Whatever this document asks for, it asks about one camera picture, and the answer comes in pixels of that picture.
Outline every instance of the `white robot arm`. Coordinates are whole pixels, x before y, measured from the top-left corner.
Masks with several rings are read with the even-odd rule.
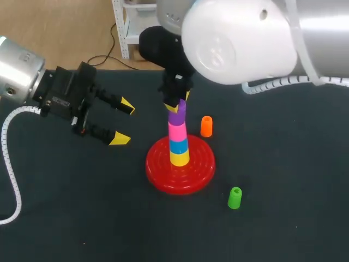
[[[254,90],[244,84],[250,93],[298,82],[347,86],[348,1],[158,0],[157,12],[165,29],[181,35],[193,67],[214,82],[301,76]]]

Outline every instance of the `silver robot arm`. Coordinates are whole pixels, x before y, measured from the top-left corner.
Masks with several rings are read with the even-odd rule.
[[[214,82],[287,76],[263,91],[287,82],[349,82],[348,1],[158,0],[157,12],[166,30],[181,35],[193,67]]]
[[[23,104],[44,75],[45,60],[0,36],[0,96]]]

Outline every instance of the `orange block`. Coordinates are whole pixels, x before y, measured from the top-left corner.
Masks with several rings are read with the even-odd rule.
[[[210,116],[204,116],[201,120],[200,134],[204,138],[209,138],[212,136],[213,132],[213,120]]]

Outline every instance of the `blue ring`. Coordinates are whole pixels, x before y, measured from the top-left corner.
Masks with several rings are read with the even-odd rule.
[[[188,150],[188,139],[184,139],[181,142],[175,142],[170,140],[170,150],[174,154],[183,154]]]

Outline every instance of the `red base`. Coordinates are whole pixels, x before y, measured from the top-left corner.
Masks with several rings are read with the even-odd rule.
[[[214,155],[202,139],[188,135],[190,161],[177,167],[170,162],[169,137],[157,141],[149,150],[146,172],[149,181],[167,194],[187,195],[206,186],[215,171]]]

